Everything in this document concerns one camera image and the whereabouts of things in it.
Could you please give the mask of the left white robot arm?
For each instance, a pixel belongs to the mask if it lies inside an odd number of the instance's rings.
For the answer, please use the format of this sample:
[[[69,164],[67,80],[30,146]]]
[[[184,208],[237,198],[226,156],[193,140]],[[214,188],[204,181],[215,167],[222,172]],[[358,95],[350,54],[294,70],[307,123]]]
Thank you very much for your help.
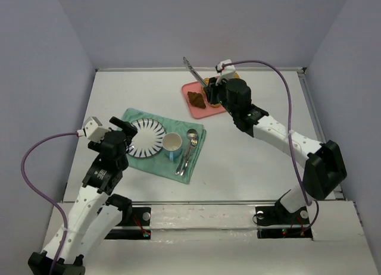
[[[33,274],[84,274],[84,259],[123,218],[132,213],[132,202],[114,194],[123,171],[128,168],[127,149],[137,134],[129,122],[111,117],[117,130],[88,118],[78,137],[89,140],[97,152],[71,210],[58,207],[63,224],[41,252],[31,254],[28,265]]]

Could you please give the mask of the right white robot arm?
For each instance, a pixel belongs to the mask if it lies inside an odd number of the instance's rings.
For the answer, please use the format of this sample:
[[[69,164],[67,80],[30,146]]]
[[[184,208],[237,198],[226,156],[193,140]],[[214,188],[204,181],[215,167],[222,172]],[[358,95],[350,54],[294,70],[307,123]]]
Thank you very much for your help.
[[[287,224],[301,208],[322,201],[347,177],[339,145],[328,140],[309,139],[276,121],[267,111],[251,101],[251,89],[242,79],[212,77],[204,86],[207,101],[220,104],[232,117],[234,125],[253,138],[268,143],[291,157],[298,185],[282,195],[273,206],[257,213],[261,226]]]

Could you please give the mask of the metal tongs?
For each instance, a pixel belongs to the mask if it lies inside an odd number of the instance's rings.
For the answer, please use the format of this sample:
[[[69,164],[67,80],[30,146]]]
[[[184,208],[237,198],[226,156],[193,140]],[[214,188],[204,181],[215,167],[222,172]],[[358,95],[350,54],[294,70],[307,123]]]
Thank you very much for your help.
[[[208,86],[205,80],[197,73],[197,71],[193,68],[186,57],[183,57],[183,64],[189,70],[191,75],[193,75],[193,77],[201,84],[202,87],[206,88]]]

